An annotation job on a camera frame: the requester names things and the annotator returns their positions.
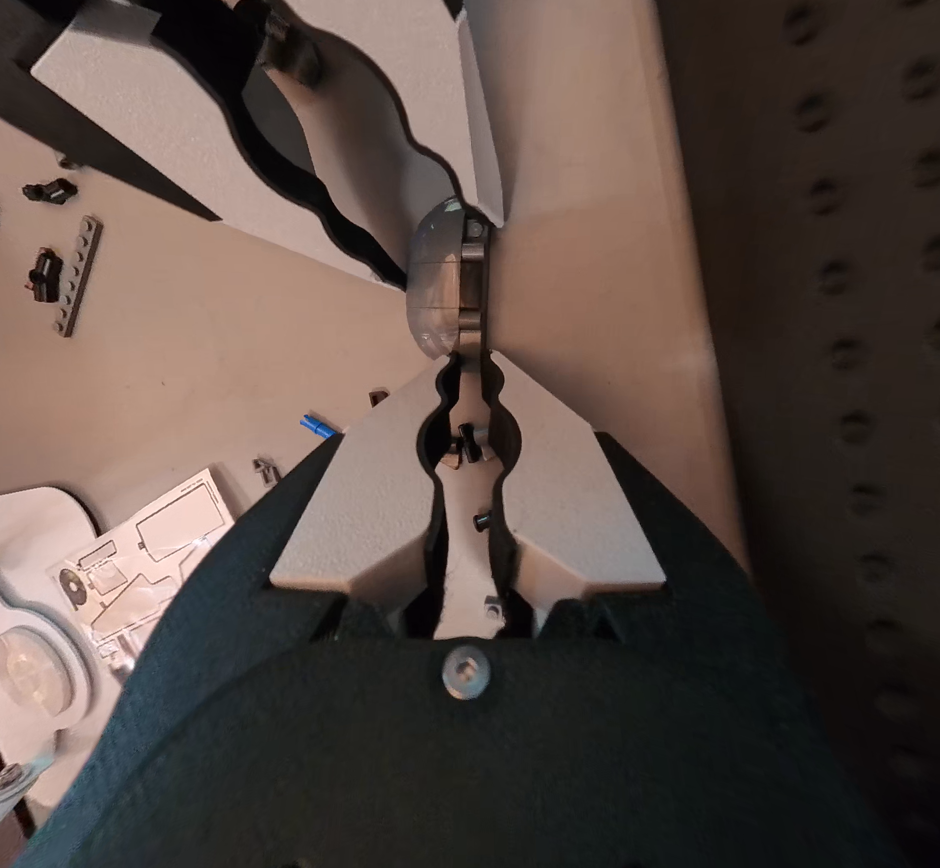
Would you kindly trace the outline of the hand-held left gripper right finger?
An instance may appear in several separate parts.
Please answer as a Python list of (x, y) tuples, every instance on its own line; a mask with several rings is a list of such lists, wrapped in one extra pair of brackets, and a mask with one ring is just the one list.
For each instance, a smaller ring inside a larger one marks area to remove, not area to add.
[(481, 354), (480, 375), (502, 467), (487, 529), (501, 633), (532, 633), (563, 601), (664, 590), (601, 435), (501, 352)]

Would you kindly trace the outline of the long grey lego plate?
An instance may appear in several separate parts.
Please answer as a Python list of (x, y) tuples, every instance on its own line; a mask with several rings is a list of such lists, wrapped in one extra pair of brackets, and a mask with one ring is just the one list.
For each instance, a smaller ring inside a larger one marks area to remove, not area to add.
[(103, 223), (99, 217), (83, 216), (74, 250), (63, 264), (53, 320), (53, 329), (61, 338), (70, 338), (75, 332), (102, 231)]

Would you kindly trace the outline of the grey domed lego assembly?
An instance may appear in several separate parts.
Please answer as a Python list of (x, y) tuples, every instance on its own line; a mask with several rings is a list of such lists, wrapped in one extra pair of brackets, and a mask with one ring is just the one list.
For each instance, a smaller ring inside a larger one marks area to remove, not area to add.
[(409, 245), (406, 319), (428, 357), (478, 363), (486, 344), (491, 224), (456, 196), (436, 205)]

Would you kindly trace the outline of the white stand base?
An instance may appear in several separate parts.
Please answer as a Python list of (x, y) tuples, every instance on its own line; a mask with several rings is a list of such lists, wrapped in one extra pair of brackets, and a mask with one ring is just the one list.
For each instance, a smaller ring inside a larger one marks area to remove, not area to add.
[(154, 582), (133, 537), (101, 534), (55, 487), (2, 494), (2, 815), (17, 805), (40, 827), (95, 749), (154, 625), (126, 588)]

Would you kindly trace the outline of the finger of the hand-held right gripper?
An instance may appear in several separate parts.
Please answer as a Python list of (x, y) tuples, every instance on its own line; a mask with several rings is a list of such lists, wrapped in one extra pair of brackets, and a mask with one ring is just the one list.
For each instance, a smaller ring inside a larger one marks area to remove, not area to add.
[(413, 146), (490, 223), (505, 222), (489, 113), (464, 0), (279, 0), (361, 53), (393, 93)]
[(31, 75), (225, 225), (354, 277), (402, 290), (404, 272), (280, 155), (240, 96), (220, 98), (154, 36), (160, 15), (89, 0)]

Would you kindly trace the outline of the black connector with brown pin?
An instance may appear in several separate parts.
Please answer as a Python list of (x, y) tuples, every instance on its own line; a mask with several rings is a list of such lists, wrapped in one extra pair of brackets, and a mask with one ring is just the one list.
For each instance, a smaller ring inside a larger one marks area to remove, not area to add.
[(56, 303), (60, 297), (63, 259), (52, 249), (40, 248), (27, 275), (26, 287), (35, 301)]

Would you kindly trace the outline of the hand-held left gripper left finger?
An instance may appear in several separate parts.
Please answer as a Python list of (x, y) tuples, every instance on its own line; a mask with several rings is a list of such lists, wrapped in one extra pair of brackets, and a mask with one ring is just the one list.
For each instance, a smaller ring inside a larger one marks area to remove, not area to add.
[(451, 451), (460, 381), (460, 359), (440, 357), (337, 440), (273, 567), (273, 586), (338, 592), (384, 615), (400, 612), (408, 636), (433, 636), (449, 544), (437, 468)]

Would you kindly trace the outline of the lego sticker sheet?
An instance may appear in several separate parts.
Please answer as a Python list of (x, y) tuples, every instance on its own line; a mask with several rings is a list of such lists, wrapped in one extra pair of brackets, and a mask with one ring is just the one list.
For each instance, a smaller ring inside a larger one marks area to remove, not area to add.
[(119, 682), (233, 524), (211, 470), (203, 469), (48, 569), (66, 615)]

